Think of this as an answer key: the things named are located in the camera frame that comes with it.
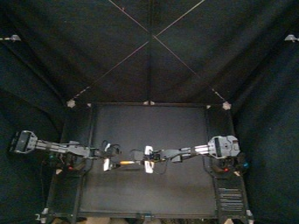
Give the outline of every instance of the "orange object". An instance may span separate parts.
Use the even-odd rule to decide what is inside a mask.
[[[130,165],[133,163],[134,163],[134,161],[120,161],[120,164],[121,165]]]

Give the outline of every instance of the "cable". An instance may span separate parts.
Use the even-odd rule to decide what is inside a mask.
[[[169,162],[169,159],[166,159],[165,161],[165,164],[164,164],[164,167],[162,167],[162,172],[154,172],[154,169],[153,169],[153,174],[157,174],[157,175],[164,175],[165,174],[165,171],[166,171],[166,165],[168,165],[168,162]]]
[[[40,180],[41,180],[41,201],[42,201],[42,207],[45,207],[44,187],[42,187],[42,163],[44,163],[44,160],[41,161]]]

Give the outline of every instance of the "black wall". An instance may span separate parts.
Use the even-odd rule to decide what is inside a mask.
[[[252,213],[257,223],[299,223],[299,43],[279,42],[239,93],[235,125],[251,163]]]
[[[0,37],[10,37],[14,28],[1,14],[0,27]],[[49,184],[44,155],[8,154],[12,136],[17,130],[33,130],[37,137],[58,141],[62,120],[60,97],[30,49],[24,42],[0,42],[0,223],[33,223]]]

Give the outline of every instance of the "metal bracket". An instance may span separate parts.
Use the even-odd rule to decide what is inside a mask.
[[[152,214],[145,213],[145,214],[142,215],[144,223],[146,223],[148,221],[152,221],[153,218],[154,218],[154,216],[153,216]]]

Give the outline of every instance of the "diagonal cable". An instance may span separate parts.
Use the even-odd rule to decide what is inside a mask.
[[[117,6],[117,4],[112,1],[108,0],[114,6],[116,8],[129,17],[129,19],[142,28],[142,30],[145,32],[148,32],[148,30],[142,27],[142,25],[128,15],[128,13]],[[72,97],[70,100],[74,100],[80,97],[80,95],[92,87],[94,86],[94,84],[114,70],[114,68],[148,44],[148,41],[136,48],[136,50],[92,82],[92,84],[85,87],[84,89],[81,89],[78,91],[78,93]]]
[[[204,2],[205,0],[200,0],[178,17],[177,19],[174,19],[172,21],[172,23],[168,24],[168,26],[154,35],[156,37],[158,37],[169,28],[170,26],[173,26],[173,24],[176,24],[181,19],[182,17],[189,14]]]
[[[142,30],[145,31],[145,32],[148,32],[148,30],[142,27],[142,25],[126,14],[126,12],[124,11],[124,9],[121,9],[117,5],[116,5],[116,3],[112,1],[112,0],[108,0],[116,7],[117,7],[117,9],[130,18],[130,20],[133,20],[134,21],[134,23],[142,28]]]
[[[174,52],[170,50],[170,48],[164,44],[164,42],[153,36],[153,39],[162,45],[162,47],[168,50],[168,52],[172,54],[172,56],[184,64],[184,66],[189,69],[189,71],[200,78],[201,76],[192,70],[192,68],[186,65],[186,63],[181,60],[181,58],[174,54]],[[208,85],[209,90],[212,93],[224,101],[226,102],[225,98],[220,95],[220,93],[214,90],[214,88]]]
[[[77,99],[80,96],[81,96],[81,94],[89,89],[89,88],[92,88],[93,86],[94,86],[94,84],[122,64],[122,62],[126,60],[126,59],[129,59],[134,54],[136,54],[136,52],[138,52],[138,50],[141,49],[141,48],[144,48],[144,46],[148,44],[148,41],[146,42],[144,42],[126,56],[125,56],[125,58],[124,59],[121,59],[117,63],[116,63],[116,65],[100,76],[100,77],[97,77],[94,80],[93,80],[93,82],[89,84],[89,86],[86,86],[84,89],[81,89],[80,91],[78,91],[78,93],[70,98],[70,101],[73,101],[74,99]]]

